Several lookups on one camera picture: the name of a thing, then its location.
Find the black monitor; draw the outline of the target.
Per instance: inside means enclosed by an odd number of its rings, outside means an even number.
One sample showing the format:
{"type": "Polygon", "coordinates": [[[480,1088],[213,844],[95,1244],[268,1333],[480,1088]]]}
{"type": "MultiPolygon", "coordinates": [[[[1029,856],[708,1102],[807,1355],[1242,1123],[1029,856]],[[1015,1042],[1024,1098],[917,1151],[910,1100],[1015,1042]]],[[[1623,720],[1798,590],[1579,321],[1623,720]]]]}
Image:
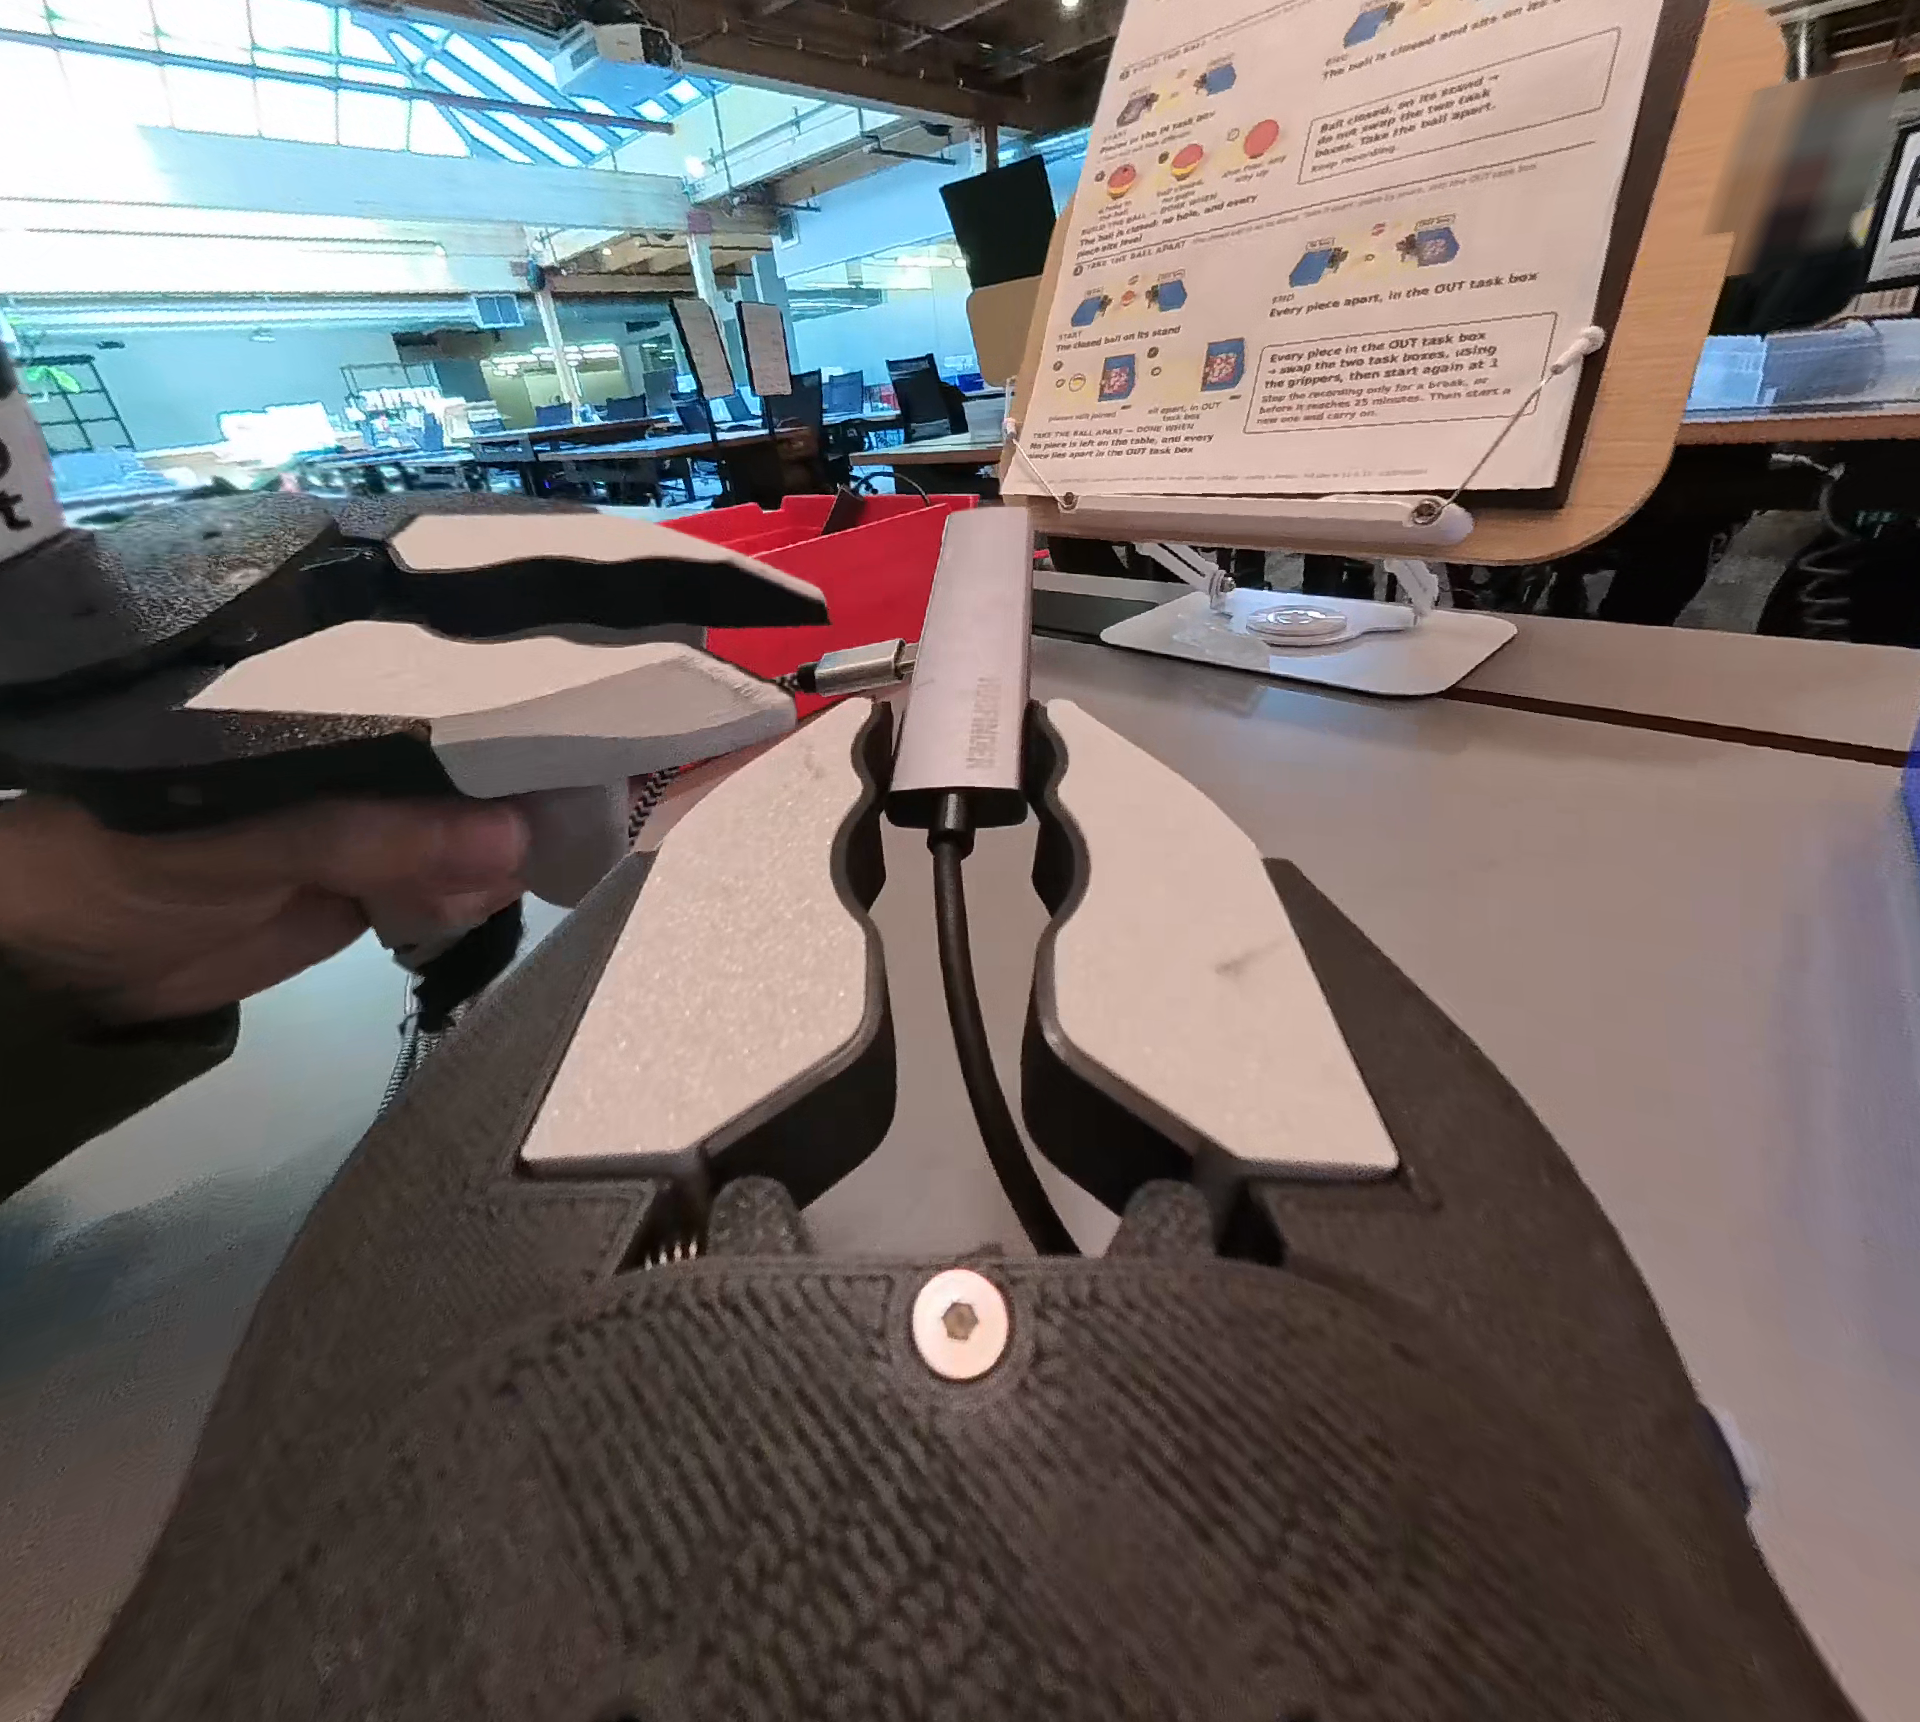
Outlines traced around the black monitor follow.
{"type": "Polygon", "coordinates": [[[940,187],[975,292],[1040,278],[1057,206],[1045,158],[1029,155],[940,187]]]}

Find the white ceiling projector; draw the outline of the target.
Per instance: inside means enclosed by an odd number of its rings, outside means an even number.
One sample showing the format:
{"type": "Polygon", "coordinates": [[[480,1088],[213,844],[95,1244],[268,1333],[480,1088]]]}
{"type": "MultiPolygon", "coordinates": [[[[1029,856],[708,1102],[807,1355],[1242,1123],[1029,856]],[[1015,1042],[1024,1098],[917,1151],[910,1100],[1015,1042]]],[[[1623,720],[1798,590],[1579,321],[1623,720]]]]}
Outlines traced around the white ceiling projector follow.
{"type": "Polygon", "coordinates": [[[682,54],[656,22],[576,22],[554,38],[551,67],[571,104],[600,102],[637,110],[682,79],[682,54]]]}

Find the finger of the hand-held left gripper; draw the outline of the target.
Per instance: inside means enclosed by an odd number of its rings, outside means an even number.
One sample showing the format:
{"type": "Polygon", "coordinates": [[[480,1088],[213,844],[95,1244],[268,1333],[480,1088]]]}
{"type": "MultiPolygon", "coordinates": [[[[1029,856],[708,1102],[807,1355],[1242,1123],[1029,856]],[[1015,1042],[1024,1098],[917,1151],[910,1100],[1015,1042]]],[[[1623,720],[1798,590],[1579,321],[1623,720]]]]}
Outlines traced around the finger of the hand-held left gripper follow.
{"type": "Polygon", "coordinates": [[[679,639],[454,639],[350,622],[254,655],[191,711],[423,725],[469,798],[607,788],[781,742],[797,703],[775,683],[679,639]]]}
{"type": "Polygon", "coordinates": [[[725,545],[600,511],[418,511],[344,532],[335,624],[400,624],[465,645],[561,639],[711,650],[733,631],[831,624],[824,590],[725,545]]]}

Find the clear plastic bins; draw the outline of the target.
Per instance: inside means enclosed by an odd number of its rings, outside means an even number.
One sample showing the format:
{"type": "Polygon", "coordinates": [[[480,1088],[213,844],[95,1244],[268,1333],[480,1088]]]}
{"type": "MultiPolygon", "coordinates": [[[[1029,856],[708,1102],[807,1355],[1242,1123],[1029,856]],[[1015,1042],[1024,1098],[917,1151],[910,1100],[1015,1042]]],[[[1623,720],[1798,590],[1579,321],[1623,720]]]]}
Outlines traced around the clear plastic bins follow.
{"type": "Polygon", "coordinates": [[[1846,321],[1773,337],[1708,337],[1688,418],[1918,402],[1918,321],[1846,321]]]}

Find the grey usb hub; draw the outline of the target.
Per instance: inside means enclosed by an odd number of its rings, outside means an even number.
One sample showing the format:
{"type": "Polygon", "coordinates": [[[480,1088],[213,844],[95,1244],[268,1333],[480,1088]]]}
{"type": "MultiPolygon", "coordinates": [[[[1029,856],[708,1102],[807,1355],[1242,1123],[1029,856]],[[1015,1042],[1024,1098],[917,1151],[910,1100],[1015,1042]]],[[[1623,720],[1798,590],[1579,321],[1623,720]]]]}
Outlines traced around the grey usb hub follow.
{"type": "Polygon", "coordinates": [[[1019,505],[947,519],[887,796],[901,828],[933,832],[953,802],[973,828],[1026,818],[1034,548],[1019,505]]]}

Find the red plastic bin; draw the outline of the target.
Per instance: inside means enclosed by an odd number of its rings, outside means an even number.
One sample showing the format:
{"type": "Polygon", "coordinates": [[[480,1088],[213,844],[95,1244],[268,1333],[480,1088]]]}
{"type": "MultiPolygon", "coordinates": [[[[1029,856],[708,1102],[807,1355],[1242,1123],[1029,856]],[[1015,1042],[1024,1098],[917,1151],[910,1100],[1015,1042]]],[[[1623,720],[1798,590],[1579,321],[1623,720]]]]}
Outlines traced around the red plastic bin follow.
{"type": "Polygon", "coordinates": [[[824,655],[920,639],[948,516],[971,494],[791,494],[781,509],[736,505],[665,520],[706,545],[757,558],[822,593],[828,627],[708,631],[711,655],[781,683],[824,655]]]}

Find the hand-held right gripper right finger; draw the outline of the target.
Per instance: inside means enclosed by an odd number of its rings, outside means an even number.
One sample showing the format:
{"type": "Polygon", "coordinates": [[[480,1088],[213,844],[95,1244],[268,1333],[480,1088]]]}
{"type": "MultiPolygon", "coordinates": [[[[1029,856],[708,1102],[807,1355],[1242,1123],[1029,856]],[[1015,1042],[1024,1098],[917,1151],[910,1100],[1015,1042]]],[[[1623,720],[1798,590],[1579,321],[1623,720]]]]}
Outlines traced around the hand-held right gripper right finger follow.
{"type": "Polygon", "coordinates": [[[1024,769],[1045,910],[1021,1114],[1105,1207],[1184,1182],[1373,1185],[1400,1153],[1260,846],[1201,788],[1069,699],[1024,769]]]}

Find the printed instruction sheet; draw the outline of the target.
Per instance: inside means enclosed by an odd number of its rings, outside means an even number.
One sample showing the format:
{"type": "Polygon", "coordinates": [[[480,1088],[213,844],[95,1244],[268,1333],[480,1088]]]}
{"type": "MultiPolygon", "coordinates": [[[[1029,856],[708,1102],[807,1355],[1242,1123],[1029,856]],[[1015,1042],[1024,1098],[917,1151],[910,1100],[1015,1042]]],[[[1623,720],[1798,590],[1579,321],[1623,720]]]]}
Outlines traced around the printed instruction sheet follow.
{"type": "Polygon", "coordinates": [[[1126,0],[1002,492],[1546,496],[1668,0],[1126,0]]]}

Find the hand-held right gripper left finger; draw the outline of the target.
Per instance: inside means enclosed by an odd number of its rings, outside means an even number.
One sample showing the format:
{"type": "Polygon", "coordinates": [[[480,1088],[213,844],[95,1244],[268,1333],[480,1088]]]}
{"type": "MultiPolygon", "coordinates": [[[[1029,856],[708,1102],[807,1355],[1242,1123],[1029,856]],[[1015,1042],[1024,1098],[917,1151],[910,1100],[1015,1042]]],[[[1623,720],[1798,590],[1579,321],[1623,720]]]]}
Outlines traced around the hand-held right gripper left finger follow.
{"type": "Polygon", "coordinates": [[[820,1199],[889,1137],[898,1048],[875,905],[891,703],[852,699],[708,790],[642,881],[516,1166],[820,1199]]]}

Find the person's left hand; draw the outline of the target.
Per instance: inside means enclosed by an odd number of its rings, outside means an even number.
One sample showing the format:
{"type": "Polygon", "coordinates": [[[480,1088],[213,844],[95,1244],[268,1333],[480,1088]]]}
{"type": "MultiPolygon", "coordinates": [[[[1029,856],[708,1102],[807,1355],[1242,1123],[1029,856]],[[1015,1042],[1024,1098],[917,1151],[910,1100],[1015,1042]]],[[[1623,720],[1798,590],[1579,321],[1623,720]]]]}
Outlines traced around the person's left hand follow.
{"type": "Polygon", "coordinates": [[[27,795],[3,815],[4,962],[111,1023],[194,1019],[330,960],[376,916],[431,938],[484,922],[525,892],[531,842],[494,802],[332,798],[129,835],[27,795]]]}

